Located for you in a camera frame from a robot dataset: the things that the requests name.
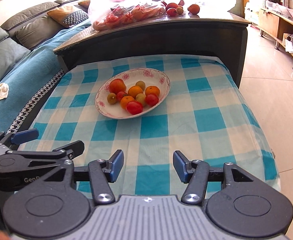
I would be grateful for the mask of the orange mandarin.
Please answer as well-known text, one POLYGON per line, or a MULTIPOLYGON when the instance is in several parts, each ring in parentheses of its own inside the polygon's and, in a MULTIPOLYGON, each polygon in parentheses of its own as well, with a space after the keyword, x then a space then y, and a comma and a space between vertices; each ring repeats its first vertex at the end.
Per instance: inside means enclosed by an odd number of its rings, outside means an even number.
POLYGON ((129 95, 123 96, 120 101, 120 106, 122 109, 126 110, 127 104, 129 102, 135 101, 135 98, 129 95))

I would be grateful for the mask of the large brown longan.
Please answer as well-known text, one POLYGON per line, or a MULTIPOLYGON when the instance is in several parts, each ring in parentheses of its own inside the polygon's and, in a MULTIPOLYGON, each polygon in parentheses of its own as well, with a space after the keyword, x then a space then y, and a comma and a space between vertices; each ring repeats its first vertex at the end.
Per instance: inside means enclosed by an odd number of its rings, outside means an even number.
POLYGON ((146 95, 144 93, 137 94, 136 95, 136 98, 135 98, 135 100, 137 102, 141 103, 143 107, 145 107, 146 104, 147 104, 146 101, 145 101, 145 99, 146 99, 146 95))

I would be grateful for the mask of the small red cherry tomato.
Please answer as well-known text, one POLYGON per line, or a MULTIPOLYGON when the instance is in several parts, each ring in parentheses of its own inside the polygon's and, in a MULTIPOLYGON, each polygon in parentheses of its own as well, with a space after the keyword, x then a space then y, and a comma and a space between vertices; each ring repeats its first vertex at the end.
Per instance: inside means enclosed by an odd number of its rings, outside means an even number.
POLYGON ((156 94, 148 94, 145 97, 145 102, 148 106, 153 107, 158 104, 159 98, 156 94))

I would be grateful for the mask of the large red cherry tomato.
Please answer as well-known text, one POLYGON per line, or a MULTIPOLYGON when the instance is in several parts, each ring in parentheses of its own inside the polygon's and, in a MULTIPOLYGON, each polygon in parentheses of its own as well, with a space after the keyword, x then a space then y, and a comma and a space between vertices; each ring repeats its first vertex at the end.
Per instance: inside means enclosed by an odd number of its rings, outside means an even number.
POLYGON ((121 102, 122 98, 127 96, 127 94, 124 91, 120 91, 116 94, 116 100, 117 102, 121 102))

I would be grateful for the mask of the blue white checkered cloth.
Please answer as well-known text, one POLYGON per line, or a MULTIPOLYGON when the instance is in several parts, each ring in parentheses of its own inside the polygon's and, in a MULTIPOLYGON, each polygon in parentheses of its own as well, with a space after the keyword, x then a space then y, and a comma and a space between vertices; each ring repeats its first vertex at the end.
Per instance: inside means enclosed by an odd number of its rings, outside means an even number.
POLYGON ((280 177, 266 137, 223 63, 215 57, 157 55, 77 66, 56 87, 32 125, 38 139, 25 151, 51 151, 81 140, 77 166, 124 152, 115 195, 181 195, 185 185, 172 155, 212 167, 234 163, 276 190, 280 177), (145 115, 115 120, 101 115, 95 97, 106 81, 135 68, 157 69, 170 79, 166 99, 145 115))

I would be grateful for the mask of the teal sofa blanket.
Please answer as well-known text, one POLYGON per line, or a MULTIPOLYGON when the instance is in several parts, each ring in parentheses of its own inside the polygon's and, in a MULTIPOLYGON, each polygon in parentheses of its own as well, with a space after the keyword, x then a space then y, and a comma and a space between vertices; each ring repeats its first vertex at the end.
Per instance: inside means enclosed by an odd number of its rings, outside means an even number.
POLYGON ((7 98, 0 100, 0 132, 16 132, 31 111, 64 76, 53 50, 91 25, 90 20, 59 31, 25 56, 1 80, 9 87, 7 98))

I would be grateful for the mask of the red apple on plate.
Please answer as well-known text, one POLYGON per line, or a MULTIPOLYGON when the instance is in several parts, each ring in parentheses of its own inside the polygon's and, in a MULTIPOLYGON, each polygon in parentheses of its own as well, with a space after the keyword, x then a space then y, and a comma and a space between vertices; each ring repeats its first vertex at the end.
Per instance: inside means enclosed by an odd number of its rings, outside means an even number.
POLYGON ((118 94, 119 92, 126 92, 127 87, 122 79, 114 79, 109 84, 110 93, 118 94))

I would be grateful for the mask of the mandarin in plate centre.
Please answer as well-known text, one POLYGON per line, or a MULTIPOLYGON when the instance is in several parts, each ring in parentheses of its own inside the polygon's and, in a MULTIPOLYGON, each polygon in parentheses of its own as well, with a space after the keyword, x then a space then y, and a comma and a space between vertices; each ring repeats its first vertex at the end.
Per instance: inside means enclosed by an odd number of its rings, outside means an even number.
POLYGON ((143 93, 142 89, 138 86, 132 86, 128 90, 128 95, 136 98, 136 95, 139 93, 143 93))

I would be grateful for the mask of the grey sofa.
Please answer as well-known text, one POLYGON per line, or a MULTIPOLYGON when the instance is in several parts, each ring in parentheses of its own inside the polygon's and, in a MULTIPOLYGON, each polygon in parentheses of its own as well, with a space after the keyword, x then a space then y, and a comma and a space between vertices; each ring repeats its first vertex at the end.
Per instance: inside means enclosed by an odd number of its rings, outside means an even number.
POLYGON ((15 65, 37 46, 68 29, 55 22, 47 12, 64 5, 74 5, 87 12, 78 3, 83 0, 56 0, 45 2, 18 12, 0 26, 0 81, 15 65))

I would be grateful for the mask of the small longan on plate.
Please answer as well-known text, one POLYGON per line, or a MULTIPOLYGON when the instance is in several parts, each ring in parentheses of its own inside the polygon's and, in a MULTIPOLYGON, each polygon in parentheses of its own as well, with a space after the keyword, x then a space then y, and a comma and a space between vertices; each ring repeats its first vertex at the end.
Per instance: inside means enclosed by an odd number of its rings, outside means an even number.
POLYGON ((136 82, 135 85, 138 86, 138 87, 140 87, 142 89, 142 91, 144 91, 145 88, 146 88, 146 84, 145 84, 144 81, 138 81, 138 82, 136 82))

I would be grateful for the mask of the mandarin on plate right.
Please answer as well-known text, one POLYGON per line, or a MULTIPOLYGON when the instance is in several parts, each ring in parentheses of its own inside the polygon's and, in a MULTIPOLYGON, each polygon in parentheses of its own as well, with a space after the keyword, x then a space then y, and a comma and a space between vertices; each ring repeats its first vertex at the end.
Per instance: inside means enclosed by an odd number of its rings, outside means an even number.
POLYGON ((157 86, 148 86, 146 87, 145 90, 145 95, 148 96, 150 94, 156 95, 157 97, 159 97, 161 91, 157 86))

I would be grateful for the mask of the white floral ceramic plate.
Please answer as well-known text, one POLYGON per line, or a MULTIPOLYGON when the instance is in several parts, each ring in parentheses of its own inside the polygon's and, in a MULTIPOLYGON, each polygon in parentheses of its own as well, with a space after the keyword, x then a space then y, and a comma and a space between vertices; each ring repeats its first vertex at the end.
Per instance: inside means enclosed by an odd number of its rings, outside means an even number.
POLYGON ((131 119, 156 108, 168 96, 169 77, 157 69, 126 70, 108 79, 95 97, 99 113, 112 119, 131 119))

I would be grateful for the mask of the orange houndstooth pillow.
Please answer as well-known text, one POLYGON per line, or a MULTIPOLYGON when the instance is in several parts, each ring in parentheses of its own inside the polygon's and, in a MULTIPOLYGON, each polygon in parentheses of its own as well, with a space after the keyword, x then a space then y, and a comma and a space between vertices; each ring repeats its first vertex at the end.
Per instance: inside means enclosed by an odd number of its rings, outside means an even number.
POLYGON ((47 15, 66 28, 73 27, 89 19, 87 12, 74 5, 64 5, 52 9, 47 12, 47 15))

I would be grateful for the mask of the dark wooden coffee table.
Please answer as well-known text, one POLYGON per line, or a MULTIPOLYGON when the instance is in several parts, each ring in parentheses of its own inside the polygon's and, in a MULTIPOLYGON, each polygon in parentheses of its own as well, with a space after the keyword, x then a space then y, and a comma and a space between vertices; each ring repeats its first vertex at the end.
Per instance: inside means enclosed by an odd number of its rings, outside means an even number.
POLYGON ((182 54, 216 56, 236 85, 242 78, 249 22, 230 12, 158 16, 111 30, 93 27, 54 49, 65 72, 77 65, 133 56, 182 54))

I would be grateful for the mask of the plastic bag of fruit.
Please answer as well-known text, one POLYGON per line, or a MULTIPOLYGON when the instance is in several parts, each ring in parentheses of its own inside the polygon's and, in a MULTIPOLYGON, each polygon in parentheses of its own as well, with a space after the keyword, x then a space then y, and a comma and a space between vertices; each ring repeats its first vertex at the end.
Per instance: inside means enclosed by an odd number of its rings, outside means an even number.
POLYGON ((109 30, 165 14, 153 0, 90 0, 88 15, 96 31, 109 30))

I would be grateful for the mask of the red tomato on table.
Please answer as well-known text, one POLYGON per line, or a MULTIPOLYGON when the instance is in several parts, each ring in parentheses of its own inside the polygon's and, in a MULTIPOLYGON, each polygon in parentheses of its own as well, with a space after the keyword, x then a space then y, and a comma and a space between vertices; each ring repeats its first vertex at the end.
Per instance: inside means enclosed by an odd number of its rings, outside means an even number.
POLYGON ((166 14, 170 17, 175 17, 178 15, 178 12, 176 10, 176 8, 169 8, 167 11, 166 11, 166 14))

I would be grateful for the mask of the longan on table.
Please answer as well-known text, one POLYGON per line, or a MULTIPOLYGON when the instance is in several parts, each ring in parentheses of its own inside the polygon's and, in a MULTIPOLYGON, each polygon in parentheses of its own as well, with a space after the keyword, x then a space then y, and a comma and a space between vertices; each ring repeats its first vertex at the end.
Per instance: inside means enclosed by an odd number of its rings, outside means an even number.
POLYGON ((183 7, 177 7, 177 8, 176 8, 176 11, 177 11, 177 14, 178 14, 178 15, 183 14, 183 7))

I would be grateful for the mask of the mandarin on table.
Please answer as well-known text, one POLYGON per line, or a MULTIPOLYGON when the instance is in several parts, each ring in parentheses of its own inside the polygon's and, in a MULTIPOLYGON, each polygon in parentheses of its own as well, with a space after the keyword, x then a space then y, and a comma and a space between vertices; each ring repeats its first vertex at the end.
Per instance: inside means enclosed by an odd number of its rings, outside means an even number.
POLYGON ((188 11, 190 14, 192 15, 197 15, 199 12, 200 12, 200 6, 197 5, 197 4, 191 4, 189 7, 188 7, 188 11))

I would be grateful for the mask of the wooden tv shelf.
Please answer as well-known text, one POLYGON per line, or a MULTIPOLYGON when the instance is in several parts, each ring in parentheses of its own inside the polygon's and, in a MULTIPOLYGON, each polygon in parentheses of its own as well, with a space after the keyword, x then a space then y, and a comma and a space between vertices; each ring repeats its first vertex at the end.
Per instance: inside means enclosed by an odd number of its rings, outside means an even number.
POLYGON ((267 9, 259 10, 258 19, 261 37, 267 34, 273 38, 276 50, 279 50, 280 46, 286 48, 285 41, 289 36, 293 37, 293 20, 267 9))

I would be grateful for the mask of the red mango on table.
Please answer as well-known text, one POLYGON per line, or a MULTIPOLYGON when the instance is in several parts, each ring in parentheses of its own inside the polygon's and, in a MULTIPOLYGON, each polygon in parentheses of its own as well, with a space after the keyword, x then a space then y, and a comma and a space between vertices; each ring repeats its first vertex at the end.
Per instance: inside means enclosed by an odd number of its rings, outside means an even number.
POLYGON ((178 8, 178 7, 179 7, 179 5, 176 4, 176 3, 168 3, 168 4, 165 6, 165 10, 167 11, 167 10, 170 9, 170 8, 174 8, 174 9, 176 9, 176 8, 178 8))

